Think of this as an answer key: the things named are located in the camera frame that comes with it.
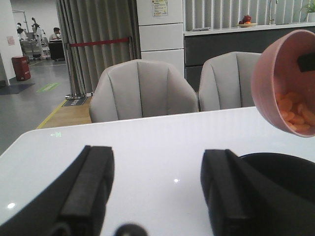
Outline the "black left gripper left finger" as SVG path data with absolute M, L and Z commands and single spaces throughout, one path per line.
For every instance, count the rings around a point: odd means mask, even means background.
M 85 146 L 36 198 L 0 227 L 2 236 L 98 236 L 114 179 L 111 147 Z

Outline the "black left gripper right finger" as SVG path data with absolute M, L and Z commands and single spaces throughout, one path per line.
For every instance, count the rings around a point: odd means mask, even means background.
M 312 236 L 315 203 L 275 184 L 232 151 L 204 151 L 201 186 L 216 236 Z

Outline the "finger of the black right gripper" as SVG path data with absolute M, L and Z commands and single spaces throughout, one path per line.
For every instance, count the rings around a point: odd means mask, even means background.
M 315 71 L 315 52 L 299 56 L 297 63 L 301 72 Z

